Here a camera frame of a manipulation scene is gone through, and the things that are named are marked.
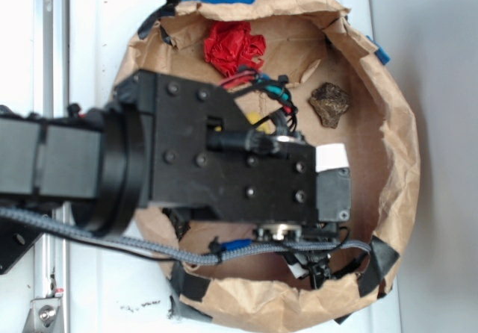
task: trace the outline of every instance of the white label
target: white label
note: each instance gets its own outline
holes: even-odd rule
[[[315,172],[349,167],[347,151],[342,143],[315,147]]]

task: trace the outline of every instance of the yellow object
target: yellow object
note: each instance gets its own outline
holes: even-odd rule
[[[252,111],[252,112],[246,114],[246,118],[247,118],[247,120],[249,120],[249,122],[251,124],[254,124],[255,122],[258,122],[259,120],[261,120],[262,116],[257,111]],[[266,134],[271,134],[271,130],[270,130],[270,126],[269,126],[268,122],[264,122],[264,123],[260,124],[256,128],[256,130],[257,131],[263,131]]]

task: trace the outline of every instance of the rock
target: rock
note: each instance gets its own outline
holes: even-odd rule
[[[350,106],[350,97],[340,87],[324,83],[311,94],[308,100],[320,116],[322,125],[337,128],[338,120]]]

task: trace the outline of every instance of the crumpled paper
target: crumpled paper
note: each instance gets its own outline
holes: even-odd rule
[[[252,36],[248,22],[216,22],[209,37],[204,40],[205,61],[230,77],[244,65],[259,70],[264,60],[261,56],[266,50],[264,36]]]
[[[145,40],[131,38],[117,82],[135,70],[148,69],[219,83],[223,76],[204,61],[203,40],[215,21],[247,21],[252,34],[267,42],[262,70],[271,77],[287,74],[299,108],[299,130],[312,145],[344,143],[352,177],[352,238],[376,235],[401,255],[415,221],[420,155],[415,117],[398,86],[374,52],[377,47],[350,26],[348,9],[335,0],[256,0],[253,4],[182,2],[176,17],[157,21]],[[160,27],[173,45],[161,39]],[[350,94],[351,105],[335,130],[323,128],[308,103],[311,92],[331,82]],[[267,96],[241,97],[245,113],[265,115],[277,103]],[[147,240],[175,242],[183,249],[207,252],[214,236],[228,240],[250,236],[251,225],[193,222],[178,242],[162,213],[150,208],[136,220]],[[356,252],[336,252],[332,269]],[[201,302],[180,300],[212,317],[214,323],[253,332],[294,332],[342,317],[388,293],[400,261],[384,282],[360,297],[358,277],[349,274],[310,290],[307,281],[291,277],[283,260],[271,256],[230,261],[215,267],[185,266],[211,283]],[[165,272],[169,273],[170,264]]]

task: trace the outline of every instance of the red crumpled paper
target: red crumpled paper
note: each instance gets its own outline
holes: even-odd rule
[[[252,36],[248,22],[216,22],[204,40],[205,60],[226,77],[234,75],[241,65],[260,69],[264,60],[254,57],[266,50],[264,36]]]

